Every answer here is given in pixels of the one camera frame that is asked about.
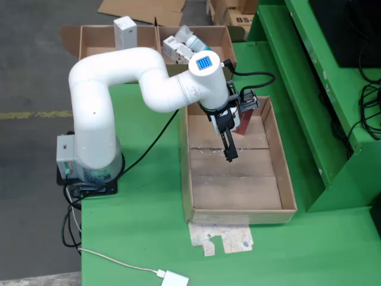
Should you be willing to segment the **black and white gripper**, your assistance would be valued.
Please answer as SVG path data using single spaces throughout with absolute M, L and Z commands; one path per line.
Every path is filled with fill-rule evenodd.
M 221 136 L 224 145 L 223 152 L 226 160 L 232 162 L 234 159 L 238 158 L 238 153 L 230 130 L 236 130 L 241 123 L 239 109 L 237 107 L 229 107 L 222 113 L 217 113 L 215 110 L 207 110 L 207 116 L 212 122 L 216 134 L 220 134 Z

